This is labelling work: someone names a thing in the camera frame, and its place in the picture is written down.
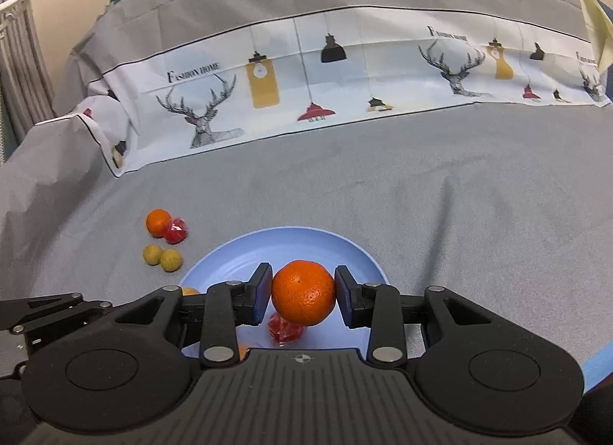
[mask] ribbed black surface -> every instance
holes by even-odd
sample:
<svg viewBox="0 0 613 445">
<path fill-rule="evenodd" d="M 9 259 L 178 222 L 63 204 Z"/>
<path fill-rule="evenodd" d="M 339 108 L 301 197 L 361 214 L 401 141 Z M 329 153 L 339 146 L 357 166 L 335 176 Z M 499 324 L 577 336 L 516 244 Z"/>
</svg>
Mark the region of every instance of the ribbed black surface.
<svg viewBox="0 0 613 445">
<path fill-rule="evenodd" d="M 299 362 L 297 355 L 310 361 Z M 40 426 L 27 445 L 575 444 L 556 430 L 494 438 L 459 429 L 430 411 L 398 371 L 361 362 L 355 350 L 252 350 L 242 364 L 205 372 L 159 421 L 112 437 Z"/>
</svg>

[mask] red wrapped candy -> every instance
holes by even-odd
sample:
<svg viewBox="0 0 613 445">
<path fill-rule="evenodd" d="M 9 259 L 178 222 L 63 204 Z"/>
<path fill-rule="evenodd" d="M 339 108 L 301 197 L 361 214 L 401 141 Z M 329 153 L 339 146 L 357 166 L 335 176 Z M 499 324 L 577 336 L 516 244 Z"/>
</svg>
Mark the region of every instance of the red wrapped candy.
<svg viewBox="0 0 613 445">
<path fill-rule="evenodd" d="M 164 239 L 168 244 L 177 244 L 188 236 L 188 226 L 180 218 L 171 218 L 164 229 Z"/>
<path fill-rule="evenodd" d="M 307 330 L 303 325 L 288 322 L 277 312 L 271 315 L 268 326 L 272 339 L 277 341 L 281 346 L 299 340 L 304 334 L 304 331 Z"/>
</svg>

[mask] plate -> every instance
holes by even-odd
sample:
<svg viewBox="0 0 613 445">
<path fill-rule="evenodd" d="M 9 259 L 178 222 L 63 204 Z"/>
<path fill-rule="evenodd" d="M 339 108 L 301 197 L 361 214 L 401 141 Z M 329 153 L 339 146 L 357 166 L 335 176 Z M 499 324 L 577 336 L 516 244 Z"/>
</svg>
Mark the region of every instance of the plate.
<svg viewBox="0 0 613 445">
<path fill-rule="evenodd" d="M 310 227 L 275 227 L 259 230 L 229 241 L 196 263 L 180 282 L 205 293 L 209 286 L 224 281 L 248 281 L 257 266 L 266 261 L 273 273 L 295 259 L 323 265 L 334 276 L 338 265 L 346 265 L 359 284 L 389 284 L 381 267 L 356 243 L 321 229 Z M 247 347 L 275 348 L 278 344 L 268 332 L 268 321 L 275 309 L 269 301 L 264 321 L 259 326 L 237 328 L 238 344 Z M 366 357 L 370 329 L 349 329 L 343 323 L 338 304 L 320 324 L 308 327 L 303 336 L 287 344 L 289 349 L 358 348 Z M 197 345 L 183 350 L 198 356 Z"/>
</svg>

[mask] curtain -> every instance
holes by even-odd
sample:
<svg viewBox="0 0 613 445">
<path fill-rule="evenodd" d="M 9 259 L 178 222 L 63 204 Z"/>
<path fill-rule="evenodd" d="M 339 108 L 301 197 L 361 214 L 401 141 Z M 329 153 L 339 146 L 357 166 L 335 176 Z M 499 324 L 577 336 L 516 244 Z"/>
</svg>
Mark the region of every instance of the curtain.
<svg viewBox="0 0 613 445">
<path fill-rule="evenodd" d="M 53 91 L 30 8 L 6 28 L 0 46 L 2 96 L 20 142 L 36 123 L 53 118 Z"/>
</svg>

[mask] small yellow fruit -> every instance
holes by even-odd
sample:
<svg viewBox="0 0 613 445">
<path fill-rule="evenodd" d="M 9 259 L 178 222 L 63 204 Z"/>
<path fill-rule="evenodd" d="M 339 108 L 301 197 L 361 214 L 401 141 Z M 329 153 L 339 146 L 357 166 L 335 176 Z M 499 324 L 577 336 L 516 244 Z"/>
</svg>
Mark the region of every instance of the small yellow fruit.
<svg viewBox="0 0 613 445">
<path fill-rule="evenodd" d="M 181 289 L 183 290 L 184 297 L 188 297 L 189 295 L 199 295 L 200 294 L 200 292 L 197 289 L 194 289 L 189 286 L 181 286 Z"/>
<path fill-rule="evenodd" d="M 159 263 L 165 272 L 174 272 L 183 264 L 183 257 L 176 249 L 168 248 L 162 251 Z"/>
<path fill-rule="evenodd" d="M 149 265 L 157 265 L 162 256 L 162 248 L 157 244 L 149 244 L 143 249 L 143 258 Z"/>
</svg>

